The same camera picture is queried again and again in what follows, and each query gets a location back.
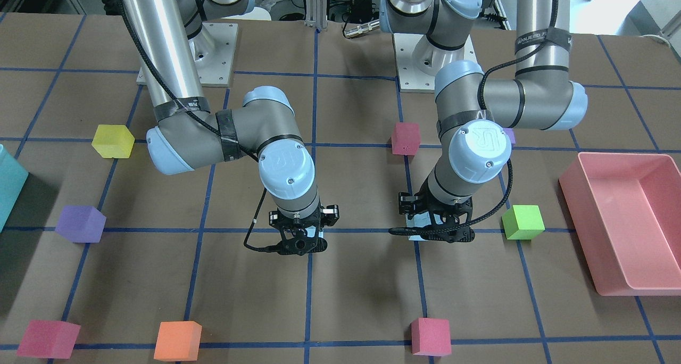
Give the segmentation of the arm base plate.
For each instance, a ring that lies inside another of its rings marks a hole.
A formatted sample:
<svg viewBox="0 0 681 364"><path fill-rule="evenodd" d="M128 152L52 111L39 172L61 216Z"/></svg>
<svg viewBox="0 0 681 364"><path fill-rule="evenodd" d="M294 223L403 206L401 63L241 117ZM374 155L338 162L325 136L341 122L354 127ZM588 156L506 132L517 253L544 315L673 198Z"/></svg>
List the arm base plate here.
<svg viewBox="0 0 681 364"><path fill-rule="evenodd" d="M443 66L458 60L477 61L470 37L454 51L435 48L419 34L393 34L393 43L401 92L432 93L435 76Z"/></svg>
<svg viewBox="0 0 681 364"><path fill-rule="evenodd" d="M238 31L236 23L203 23L187 40L202 87L230 87Z"/></svg>

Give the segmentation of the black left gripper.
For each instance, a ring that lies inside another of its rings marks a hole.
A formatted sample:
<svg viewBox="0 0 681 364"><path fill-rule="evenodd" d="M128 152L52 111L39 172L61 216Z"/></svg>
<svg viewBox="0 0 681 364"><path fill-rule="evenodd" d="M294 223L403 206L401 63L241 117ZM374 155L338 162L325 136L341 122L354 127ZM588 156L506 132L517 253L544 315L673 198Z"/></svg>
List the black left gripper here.
<svg viewBox="0 0 681 364"><path fill-rule="evenodd" d="M399 235L411 236L421 235L427 241L470 242L475 239L475 231L469 226L452 230L453 227L462 224L460 216L465 214L465 221L470 221L474 207L472 199L453 205L443 204L435 199L429 192L419 192L412 196L408 192L399 192L399 214L409 214L410 218L414 214L428 213L431 224L423 228L400 227Z"/></svg>

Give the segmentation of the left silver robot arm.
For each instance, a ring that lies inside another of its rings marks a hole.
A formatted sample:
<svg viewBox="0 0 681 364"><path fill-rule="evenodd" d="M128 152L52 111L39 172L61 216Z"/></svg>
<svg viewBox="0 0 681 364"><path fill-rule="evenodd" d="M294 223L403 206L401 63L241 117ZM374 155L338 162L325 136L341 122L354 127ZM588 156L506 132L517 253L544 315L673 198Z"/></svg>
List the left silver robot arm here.
<svg viewBox="0 0 681 364"><path fill-rule="evenodd" d="M484 71L455 60L435 73L441 157L416 194L400 193L407 226L392 235L471 241L471 227L501 209L513 182L507 128L571 129L588 107L569 79L569 0L518 0L514 59Z"/></svg>

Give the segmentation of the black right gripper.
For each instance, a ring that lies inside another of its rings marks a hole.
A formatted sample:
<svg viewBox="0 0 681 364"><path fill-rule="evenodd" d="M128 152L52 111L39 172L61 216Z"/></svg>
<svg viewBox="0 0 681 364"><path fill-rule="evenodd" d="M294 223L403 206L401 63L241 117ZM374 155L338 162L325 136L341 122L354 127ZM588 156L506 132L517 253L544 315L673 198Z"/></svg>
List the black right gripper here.
<svg viewBox="0 0 681 364"><path fill-rule="evenodd" d="M319 206L306 218L287 218L279 210L270 211L269 224L280 233L281 241L269 247L269 252L280 255L304 255L324 252L328 247L323 229L339 219L337 204Z"/></svg>

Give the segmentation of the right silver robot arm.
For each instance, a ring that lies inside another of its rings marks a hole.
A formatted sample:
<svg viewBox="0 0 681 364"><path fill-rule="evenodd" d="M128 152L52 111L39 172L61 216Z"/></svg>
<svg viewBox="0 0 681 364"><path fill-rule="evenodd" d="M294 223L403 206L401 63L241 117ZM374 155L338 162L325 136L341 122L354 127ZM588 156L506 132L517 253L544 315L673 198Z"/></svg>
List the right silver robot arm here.
<svg viewBox="0 0 681 364"><path fill-rule="evenodd" d="M156 124L147 149L164 175L194 171L243 157L255 160L263 192L276 208L269 224L275 245L250 249L280 255L323 252L324 228L339 218L337 205L321 203L315 166L295 112L278 87L255 87L240 109L221 109L203 71L231 80L228 40L209 32L219 18L248 13L255 0L117 0L141 62Z"/></svg>

